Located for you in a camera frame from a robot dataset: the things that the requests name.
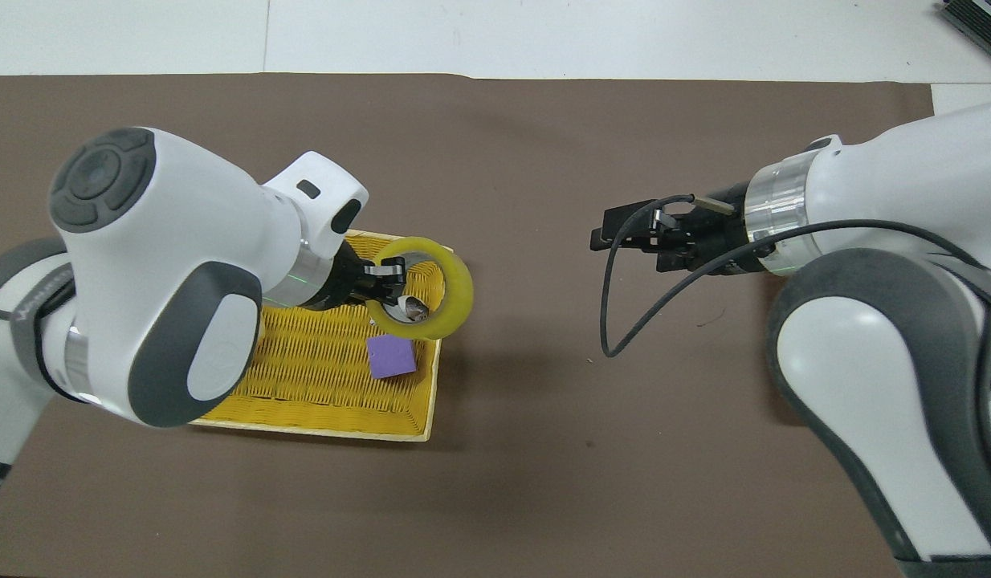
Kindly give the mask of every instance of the gray joint cover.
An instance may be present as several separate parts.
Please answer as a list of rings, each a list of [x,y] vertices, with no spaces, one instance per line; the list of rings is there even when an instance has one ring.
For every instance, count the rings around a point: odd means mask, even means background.
[[[85,143],[56,173],[49,214],[70,233],[88,233],[128,212],[157,165],[153,132],[118,128]]]

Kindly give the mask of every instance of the yellow tape roll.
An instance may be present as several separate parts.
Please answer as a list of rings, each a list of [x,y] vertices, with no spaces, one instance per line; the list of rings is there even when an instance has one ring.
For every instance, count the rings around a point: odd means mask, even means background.
[[[429,238],[404,237],[383,246],[374,257],[374,262],[381,263],[382,259],[397,256],[406,259],[407,270],[425,261],[436,264],[445,279],[445,296],[428,318],[415,323],[395,319],[382,303],[367,301],[367,311],[378,328],[408,340],[441,340],[459,329],[471,314],[471,307],[474,307],[474,282],[463,260]]]

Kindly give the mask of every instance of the woven basket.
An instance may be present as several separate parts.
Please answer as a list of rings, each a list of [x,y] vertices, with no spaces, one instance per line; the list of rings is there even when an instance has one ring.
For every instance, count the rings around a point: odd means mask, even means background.
[[[367,259],[396,238],[346,234],[357,255]],[[437,307],[444,293],[439,267],[411,267],[406,292]],[[381,330],[370,324],[366,307],[323,312],[265,307],[262,325],[242,383],[192,424],[393,442],[428,439],[441,340],[414,341],[414,373],[375,380],[366,340]]]

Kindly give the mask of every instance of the purple cube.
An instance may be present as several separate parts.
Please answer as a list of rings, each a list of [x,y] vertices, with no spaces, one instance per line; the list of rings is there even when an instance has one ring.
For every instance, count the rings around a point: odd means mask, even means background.
[[[418,363],[414,361],[414,342],[402,337],[368,337],[367,361],[375,380],[418,370]]]

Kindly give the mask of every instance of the white floor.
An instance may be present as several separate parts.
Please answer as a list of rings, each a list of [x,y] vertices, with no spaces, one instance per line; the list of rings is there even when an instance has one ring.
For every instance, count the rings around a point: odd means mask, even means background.
[[[991,100],[933,0],[0,0],[1,74],[926,82]]]

